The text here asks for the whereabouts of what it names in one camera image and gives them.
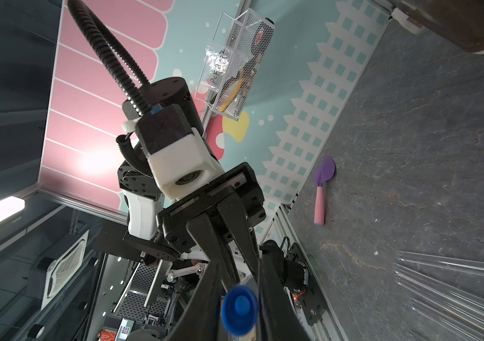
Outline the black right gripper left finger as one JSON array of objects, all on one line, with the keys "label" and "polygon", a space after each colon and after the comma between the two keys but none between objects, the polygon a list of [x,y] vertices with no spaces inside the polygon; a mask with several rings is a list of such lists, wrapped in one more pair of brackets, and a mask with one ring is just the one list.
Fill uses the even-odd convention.
[{"label": "black right gripper left finger", "polygon": [[167,340],[217,340],[224,287],[217,261],[210,262]]}]

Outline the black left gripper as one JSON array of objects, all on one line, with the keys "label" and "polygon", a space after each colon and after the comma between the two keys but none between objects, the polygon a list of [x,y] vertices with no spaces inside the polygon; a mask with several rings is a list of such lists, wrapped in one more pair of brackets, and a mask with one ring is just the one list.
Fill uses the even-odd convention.
[{"label": "black left gripper", "polygon": [[159,212],[156,243],[179,254],[197,244],[210,262],[219,265],[222,284],[231,290],[240,281],[239,273],[229,246],[216,234],[214,225],[221,235],[234,239],[252,276],[257,277],[259,255],[251,227],[265,220],[263,204],[256,174],[243,162]]}]

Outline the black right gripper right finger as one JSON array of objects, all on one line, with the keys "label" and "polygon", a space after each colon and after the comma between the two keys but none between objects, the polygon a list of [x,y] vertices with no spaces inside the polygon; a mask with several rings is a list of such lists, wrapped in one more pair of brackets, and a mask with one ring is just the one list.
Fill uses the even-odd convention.
[{"label": "black right gripper right finger", "polygon": [[282,249],[275,242],[259,247],[258,339],[309,340],[285,292],[287,277],[294,274]]}]

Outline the test tube with blue stopper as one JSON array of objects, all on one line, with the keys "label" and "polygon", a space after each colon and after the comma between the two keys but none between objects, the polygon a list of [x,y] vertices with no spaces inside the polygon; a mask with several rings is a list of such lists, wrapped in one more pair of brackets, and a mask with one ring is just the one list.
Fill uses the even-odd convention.
[{"label": "test tube with blue stopper", "polygon": [[220,312],[222,325],[236,339],[245,337],[256,327],[258,315],[258,283],[247,276],[225,295]]}]

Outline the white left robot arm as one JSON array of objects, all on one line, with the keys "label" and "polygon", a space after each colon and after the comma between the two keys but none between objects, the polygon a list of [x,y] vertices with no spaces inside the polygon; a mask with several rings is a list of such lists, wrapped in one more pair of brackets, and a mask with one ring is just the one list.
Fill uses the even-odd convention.
[{"label": "white left robot arm", "polygon": [[124,158],[119,186],[128,205],[124,241],[149,257],[177,261],[198,247],[221,264],[231,288],[239,271],[234,242],[249,272],[258,274],[255,226],[266,216],[264,196],[248,163],[224,170],[204,138],[186,81],[150,82],[133,57],[82,1],[68,9],[79,30],[126,99],[124,132],[116,138]]}]

